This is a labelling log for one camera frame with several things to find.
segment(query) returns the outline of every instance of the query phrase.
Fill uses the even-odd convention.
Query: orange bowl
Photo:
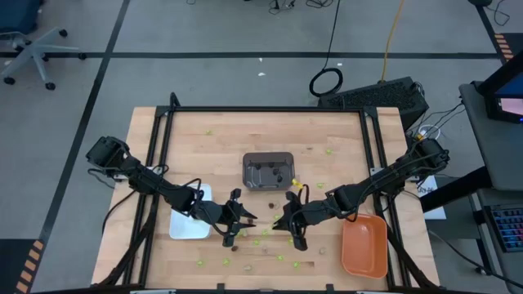
[[[355,222],[344,221],[342,264],[349,274],[367,278],[387,274],[387,223],[381,217],[359,214]]]

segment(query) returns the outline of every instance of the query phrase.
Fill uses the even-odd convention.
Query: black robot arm
[[[333,217],[355,221],[358,207],[368,195],[375,192],[396,195],[411,176],[424,179],[443,170],[448,161],[448,150],[442,149],[436,140],[425,139],[414,143],[395,163],[366,180],[330,190],[325,194],[325,200],[308,202],[308,186],[305,186],[305,203],[301,202],[299,195],[288,191],[286,198],[289,203],[284,205],[284,216],[273,224],[273,229],[288,230],[293,236],[294,247],[305,251],[305,228],[308,225],[318,225]]]
[[[239,222],[241,216],[256,219],[244,209],[243,204],[238,203],[241,189],[232,190],[230,199],[224,205],[203,201],[203,191],[199,188],[200,179],[192,181],[198,182],[197,188],[188,186],[190,183],[174,185],[144,167],[140,160],[131,156],[129,146],[114,137],[101,137],[86,157],[88,162],[98,167],[103,174],[109,177],[124,175],[128,178],[131,188],[137,192],[161,194],[171,205],[171,209],[212,225],[223,236],[224,247],[233,246],[235,236],[242,228],[255,226]],[[217,224],[226,225],[227,230],[220,230]]]

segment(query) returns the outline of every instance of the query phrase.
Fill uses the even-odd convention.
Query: yellow cable
[[[387,46],[385,47],[385,57],[383,57],[383,71],[381,78],[382,82],[385,82],[385,72],[387,71],[387,55],[389,54],[389,45],[391,45],[392,35],[394,34],[394,30],[396,29],[396,24],[398,23],[398,19],[400,18],[401,9],[403,8],[404,2],[405,0],[401,0],[400,2],[400,7],[398,8],[398,12],[396,13],[396,17],[394,18],[394,24],[392,24],[391,32],[389,33],[389,38],[387,39]]]

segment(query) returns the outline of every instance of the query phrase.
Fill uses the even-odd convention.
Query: wooden table
[[[378,114],[387,161],[393,163],[406,151],[400,116],[397,109],[378,109]],[[131,154],[142,162],[153,120],[154,108],[135,108],[127,143]],[[154,164],[159,157],[163,127],[160,127]],[[374,146],[373,157],[378,164],[375,150]],[[213,200],[217,203],[224,203],[232,189],[241,188],[239,200],[258,217],[257,227],[248,229],[247,237],[236,238],[235,245],[239,247],[236,252],[222,247],[221,236],[214,231],[204,240],[174,241],[168,232],[171,209],[161,199],[146,286],[216,289],[217,283],[224,283],[226,289],[324,290],[325,284],[332,283],[336,290],[387,289],[385,278],[357,277],[342,268],[342,220],[331,219],[309,227],[306,252],[294,249],[288,241],[288,232],[270,229],[275,217],[283,213],[284,192],[250,192],[242,183],[244,154],[264,151],[293,154],[297,178],[310,185],[311,200],[324,199],[325,191],[369,176],[358,114],[177,112],[167,156],[170,170],[165,178],[182,184],[199,177],[211,185]],[[408,185],[408,189],[416,193],[415,186]],[[111,206],[129,192],[127,184],[117,185]],[[93,282],[101,281],[126,251],[137,199],[137,196],[130,198],[109,218]],[[268,203],[278,203],[279,209],[270,209]],[[401,194],[396,198],[396,205],[405,249],[425,275],[439,284],[419,201]],[[372,197],[360,207],[360,213],[373,214]],[[141,258],[140,250],[135,260],[134,282]],[[228,266],[222,264],[225,258],[230,261]],[[396,266],[393,251],[391,258]],[[295,261],[300,262],[298,268],[294,267]],[[252,269],[246,271],[246,265]],[[400,284],[399,270],[396,268],[394,272],[396,283]]]

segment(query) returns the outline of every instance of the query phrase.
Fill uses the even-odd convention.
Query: white tray
[[[200,189],[203,191],[202,200],[212,200],[211,186],[201,184]],[[211,225],[203,220],[195,220],[179,212],[171,210],[171,224],[169,226],[169,236],[175,240],[201,239],[207,238],[211,234]]]

